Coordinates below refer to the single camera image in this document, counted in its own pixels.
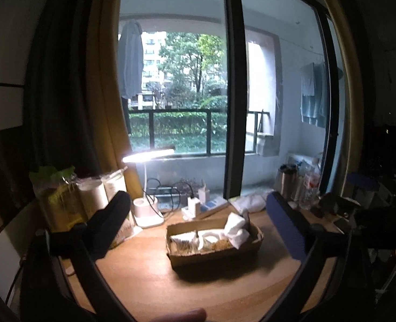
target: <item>desk surface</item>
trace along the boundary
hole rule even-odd
[[[232,206],[211,218],[227,217]],[[311,223],[333,225],[304,211]],[[300,262],[290,257],[265,211],[251,214],[264,233],[256,255],[225,258],[174,272],[166,255],[168,224],[183,221],[176,212],[159,227],[146,229],[109,251],[98,268],[122,304],[139,322],[168,314],[205,308],[210,321],[259,321],[291,281]],[[319,301],[334,259],[328,259],[304,310]],[[79,304],[92,311],[77,276],[70,283]]]

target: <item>thermos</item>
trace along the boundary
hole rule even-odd
[[[296,166],[293,164],[282,164],[278,170],[275,189],[286,201],[291,200],[296,185],[296,174]]]

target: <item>charger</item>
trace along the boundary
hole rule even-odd
[[[192,218],[195,218],[200,213],[201,201],[198,198],[188,197],[188,211]]]
[[[206,204],[208,201],[210,201],[210,190],[207,189],[205,184],[202,188],[198,189],[198,198],[202,204]]]

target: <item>lamp light bar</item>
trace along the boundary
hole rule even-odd
[[[173,153],[174,153],[173,148],[133,153],[132,155],[125,156],[122,159],[122,162],[123,163],[146,162],[151,160],[152,158],[161,158],[164,156],[172,155]]]

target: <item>dark curtain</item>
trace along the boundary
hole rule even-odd
[[[85,98],[86,30],[92,0],[47,0],[30,51],[23,125],[31,170],[75,166],[100,174]]]

